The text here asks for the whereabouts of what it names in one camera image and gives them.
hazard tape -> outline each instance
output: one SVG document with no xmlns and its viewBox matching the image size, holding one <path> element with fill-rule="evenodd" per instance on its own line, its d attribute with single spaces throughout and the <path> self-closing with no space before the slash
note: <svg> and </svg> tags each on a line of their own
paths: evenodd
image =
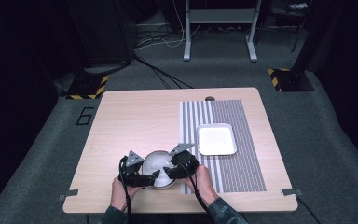
<svg viewBox="0 0 358 224">
<path fill-rule="evenodd" d="M 87 100 L 87 99 L 98 99 L 103 94 L 104 87 L 106 86 L 108 76 L 104 77 L 101 81 L 101 85 L 95 94 L 90 95 L 66 95 L 66 99 L 72 100 Z"/>
<path fill-rule="evenodd" d="M 287 68 L 283 68 L 283 69 L 269 69 L 268 73 L 269 73 L 269 77 L 271 78 L 272 81 L 272 85 L 275 88 L 275 91 L 282 91 L 281 86 L 279 85 L 278 79 L 275 76 L 275 72 L 276 71 L 290 71 L 290 69 Z"/>
</svg>

gray carpet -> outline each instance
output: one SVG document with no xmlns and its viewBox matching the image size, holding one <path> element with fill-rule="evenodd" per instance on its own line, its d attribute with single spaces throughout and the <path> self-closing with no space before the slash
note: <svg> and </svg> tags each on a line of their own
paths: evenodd
<svg viewBox="0 0 358 224">
<path fill-rule="evenodd" d="M 293 33 L 265 30 L 256 46 L 257 63 L 250 62 L 244 33 L 239 32 L 195 40 L 187 63 L 184 43 L 177 48 L 156 45 L 136 54 L 194 88 L 258 88 L 293 187 L 305 192 L 302 199 L 322 223 L 358 223 L 358 152 L 337 124 L 323 87 L 314 74 L 307 73 L 315 91 L 276 92 L 269 78 L 269 68 L 293 66 L 304 38 L 291 53 Z M 72 79 L 68 75 L 57 82 L 67 89 Z M 165 87 L 152 70 L 136 61 L 111 75 L 105 88 L 153 89 Z M 100 99 L 59 99 L 0 196 L 0 223 L 86 222 L 85 216 L 65 214 L 57 196 L 69 189 L 90 131 L 90 125 L 76 126 L 77 118 L 84 107 L 93 107 L 88 111 L 94 116 L 99 103 Z M 250 223 L 316 223 L 301 204 L 291 213 L 245 215 Z M 90 215 L 90 223 L 99 217 Z M 211 222 L 205 215 L 137 215 L 135 219 L 138 223 Z"/>
</svg>

hand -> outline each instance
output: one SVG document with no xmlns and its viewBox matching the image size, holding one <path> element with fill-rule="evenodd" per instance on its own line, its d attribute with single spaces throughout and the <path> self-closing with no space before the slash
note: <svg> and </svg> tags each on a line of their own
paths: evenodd
<svg viewBox="0 0 358 224">
<path fill-rule="evenodd" d="M 197 182 L 197 190 L 199 191 L 202 200 L 207 206 L 219 198 L 216 191 L 213 189 L 212 179 L 211 175 L 209 174 L 208 167 L 201 164 L 197 168 L 196 174 L 193 175 L 192 178 L 194 182 Z M 190 178 L 184 179 L 184 183 L 194 191 L 194 187 Z"/>
<path fill-rule="evenodd" d="M 131 201 L 139 189 L 141 189 L 141 187 L 127 187 L 127 192 L 130 195 Z M 112 198 L 110 205 L 116 209 L 121 210 L 122 212 L 124 212 L 124 210 L 127 208 L 126 192 L 124 191 L 123 184 L 118 180 L 117 177 L 113 180 L 112 183 Z"/>
</svg>

striped mat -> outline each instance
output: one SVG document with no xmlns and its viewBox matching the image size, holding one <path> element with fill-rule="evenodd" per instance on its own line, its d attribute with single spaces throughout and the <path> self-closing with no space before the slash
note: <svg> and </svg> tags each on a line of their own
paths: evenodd
<svg viewBox="0 0 358 224">
<path fill-rule="evenodd" d="M 197 146 L 201 124 L 227 123 L 232 126 L 237 152 L 228 156 L 203 156 Z M 211 171 L 218 193 L 266 191 L 255 146 L 241 100 L 180 102 L 180 142 L 195 144 L 189 152 Z M 191 193 L 184 184 L 181 193 Z"/>
</svg>

tabletop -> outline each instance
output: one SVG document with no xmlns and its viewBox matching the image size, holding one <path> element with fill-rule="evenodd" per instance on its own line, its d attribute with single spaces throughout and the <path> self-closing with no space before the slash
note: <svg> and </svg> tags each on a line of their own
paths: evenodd
<svg viewBox="0 0 358 224">
<path fill-rule="evenodd" d="M 255 88 L 107 91 L 103 94 L 63 211 L 69 214 L 101 214 L 110 203 L 113 179 L 119 160 L 130 150 L 145 158 L 156 150 L 171 151 L 181 141 L 183 102 L 241 102 L 252 137 L 264 189 L 218 193 L 239 212 L 279 212 L 297 209 L 282 157 L 259 92 Z M 176 181 L 169 189 L 147 187 L 131 203 L 133 213 L 203 213 L 193 194 L 181 193 Z"/>
</svg>

